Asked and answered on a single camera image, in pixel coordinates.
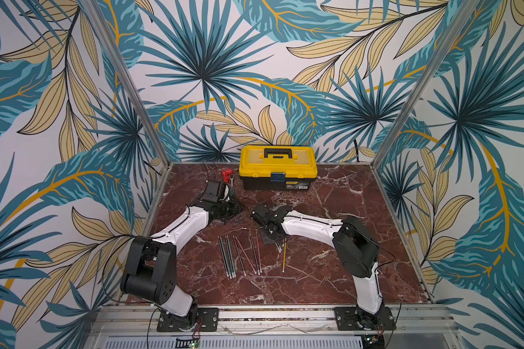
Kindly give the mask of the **yellow pencil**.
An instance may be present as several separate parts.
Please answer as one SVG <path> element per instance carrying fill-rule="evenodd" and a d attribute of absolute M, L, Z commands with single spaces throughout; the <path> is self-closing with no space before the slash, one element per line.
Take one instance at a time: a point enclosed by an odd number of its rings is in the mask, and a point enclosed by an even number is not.
<path fill-rule="evenodd" d="M 281 268 L 281 273 L 285 273 L 285 266 L 286 266 L 286 261 L 287 261 L 287 247 L 288 247 L 287 240 L 284 240 L 283 243 L 282 243 L 282 268 Z"/>

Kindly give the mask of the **red capped pencil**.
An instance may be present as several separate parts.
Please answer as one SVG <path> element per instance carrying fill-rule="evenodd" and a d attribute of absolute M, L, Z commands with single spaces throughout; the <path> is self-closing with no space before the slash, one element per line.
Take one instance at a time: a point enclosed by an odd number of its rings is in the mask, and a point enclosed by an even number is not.
<path fill-rule="evenodd" d="M 241 252 L 244 254 L 245 256 L 245 259 L 247 260 L 247 264 L 251 267 L 251 269 L 253 270 L 253 274 L 254 275 L 257 275 L 257 272 L 256 272 L 256 268 L 255 266 L 253 265 L 253 263 L 251 262 L 250 258 L 248 257 L 248 254 L 246 253 L 246 250 L 244 249 L 244 247 L 242 246 L 242 244 L 240 243 L 240 240 L 238 238 L 236 238 L 237 240 L 237 244 L 241 250 Z"/>

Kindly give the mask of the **green pencil with eraser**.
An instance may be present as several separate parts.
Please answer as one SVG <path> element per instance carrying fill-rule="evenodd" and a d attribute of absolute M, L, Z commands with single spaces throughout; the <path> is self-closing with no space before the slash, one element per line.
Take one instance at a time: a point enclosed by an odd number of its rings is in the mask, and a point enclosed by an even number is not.
<path fill-rule="evenodd" d="M 235 263 L 235 258 L 234 258 L 235 256 L 234 256 L 232 245 L 230 242 L 228 243 L 228 246 L 229 246 L 229 254 L 230 254 L 230 260 L 231 260 L 233 279 L 235 279 L 237 277 L 237 264 Z"/>

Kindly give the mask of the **yellow black toolbox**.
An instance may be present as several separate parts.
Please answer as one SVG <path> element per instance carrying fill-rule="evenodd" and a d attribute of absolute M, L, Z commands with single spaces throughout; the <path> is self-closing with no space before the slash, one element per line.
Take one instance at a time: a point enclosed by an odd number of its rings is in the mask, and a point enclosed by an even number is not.
<path fill-rule="evenodd" d="M 247 145 L 241 150 L 239 176 L 245 190 L 309 190 L 318 169 L 310 147 Z"/>

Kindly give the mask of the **dark blue printed pencil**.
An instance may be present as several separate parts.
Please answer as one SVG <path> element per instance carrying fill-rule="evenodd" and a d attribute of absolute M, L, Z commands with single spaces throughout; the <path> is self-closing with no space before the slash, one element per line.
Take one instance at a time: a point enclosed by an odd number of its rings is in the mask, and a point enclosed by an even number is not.
<path fill-rule="evenodd" d="M 231 277 L 235 279 L 237 276 L 237 267 L 234 262 L 234 256 L 233 256 L 232 248 L 231 248 L 231 240 L 229 236 L 226 236 L 226 245 L 227 245 L 227 250 L 228 250 L 228 255 L 229 255 L 229 268 L 230 268 Z"/>

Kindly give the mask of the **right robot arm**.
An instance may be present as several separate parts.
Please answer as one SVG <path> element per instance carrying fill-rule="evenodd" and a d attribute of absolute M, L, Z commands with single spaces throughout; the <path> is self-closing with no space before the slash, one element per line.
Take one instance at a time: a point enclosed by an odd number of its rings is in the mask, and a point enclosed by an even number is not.
<path fill-rule="evenodd" d="M 343 220 L 319 218 L 290 206 L 271 210 L 262 204 L 251 211 L 250 217 L 259 225 L 264 244 L 297 236 L 333 247 L 341 265 L 354 279 L 357 307 L 373 316 L 384 305 L 378 283 L 379 245 L 359 218 L 351 215 Z"/>

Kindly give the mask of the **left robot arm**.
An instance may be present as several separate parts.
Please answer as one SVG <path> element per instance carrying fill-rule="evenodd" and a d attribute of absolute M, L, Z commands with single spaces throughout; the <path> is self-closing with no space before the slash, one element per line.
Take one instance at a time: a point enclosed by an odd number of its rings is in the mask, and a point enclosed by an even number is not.
<path fill-rule="evenodd" d="M 177 256 L 185 245 L 212 221 L 227 221 L 240 214 L 244 204 L 235 199 L 196 200 L 166 228 L 148 238 L 135 238 L 125 263 L 120 289 L 144 299 L 170 315 L 187 317 L 193 297 L 177 282 Z"/>

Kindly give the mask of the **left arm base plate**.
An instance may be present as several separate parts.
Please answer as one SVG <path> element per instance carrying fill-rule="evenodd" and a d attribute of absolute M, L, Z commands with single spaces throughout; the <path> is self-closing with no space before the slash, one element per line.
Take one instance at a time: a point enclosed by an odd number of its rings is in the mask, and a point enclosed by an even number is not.
<path fill-rule="evenodd" d="M 157 324 L 158 332 L 216 332 L 220 311 L 218 308 L 192 308 L 186 316 L 162 312 Z"/>

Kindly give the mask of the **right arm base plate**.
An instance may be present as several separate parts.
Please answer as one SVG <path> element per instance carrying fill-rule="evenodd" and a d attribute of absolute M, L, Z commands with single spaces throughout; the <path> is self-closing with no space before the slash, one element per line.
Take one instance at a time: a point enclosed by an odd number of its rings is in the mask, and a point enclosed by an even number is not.
<path fill-rule="evenodd" d="M 339 331 L 369 332 L 396 329 L 392 311 L 384 305 L 376 314 L 366 312 L 359 306 L 336 307 L 333 311 Z"/>

